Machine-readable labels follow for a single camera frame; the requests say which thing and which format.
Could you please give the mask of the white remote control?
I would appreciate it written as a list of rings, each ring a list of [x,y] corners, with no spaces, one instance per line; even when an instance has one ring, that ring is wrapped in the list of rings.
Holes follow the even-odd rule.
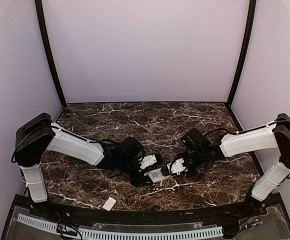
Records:
[[[149,179],[153,183],[158,183],[167,179],[170,179],[172,177],[180,175],[180,173],[170,173],[169,168],[167,166],[146,172],[144,174],[145,176],[148,176]]]

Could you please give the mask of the white battery cover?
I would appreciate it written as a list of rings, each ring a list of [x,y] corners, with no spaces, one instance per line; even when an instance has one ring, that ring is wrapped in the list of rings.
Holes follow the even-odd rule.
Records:
[[[102,206],[102,208],[106,211],[111,211],[113,209],[113,207],[115,206],[116,202],[117,202],[116,199],[109,196],[107,201]]]

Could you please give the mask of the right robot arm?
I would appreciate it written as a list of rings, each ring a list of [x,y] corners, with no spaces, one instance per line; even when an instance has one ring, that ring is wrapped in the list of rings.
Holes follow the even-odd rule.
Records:
[[[183,171],[242,153],[279,149],[280,156],[274,165],[254,184],[251,198],[240,205],[240,213],[245,217],[252,216],[259,209],[258,201],[264,201],[290,175],[290,117],[285,113],[266,125],[227,133],[212,141],[193,128],[181,141],[188,149],[180,164]]]

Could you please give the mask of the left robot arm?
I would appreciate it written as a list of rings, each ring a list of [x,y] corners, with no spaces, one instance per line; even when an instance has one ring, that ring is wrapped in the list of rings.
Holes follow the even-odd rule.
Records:
[[[11,162],[21,169],[35,208],[45,218],[55,214],[55,206],[47,200],[40,164],[45,151],[58,152],[99,169],[120,170],[129,175],[135,186],[147,182],[144,172],[156,162],[154,155],[145,155],[144,147],[133,137],[123,142],[91,140],[62,128],[47,113],[38,115],[17,130]]]

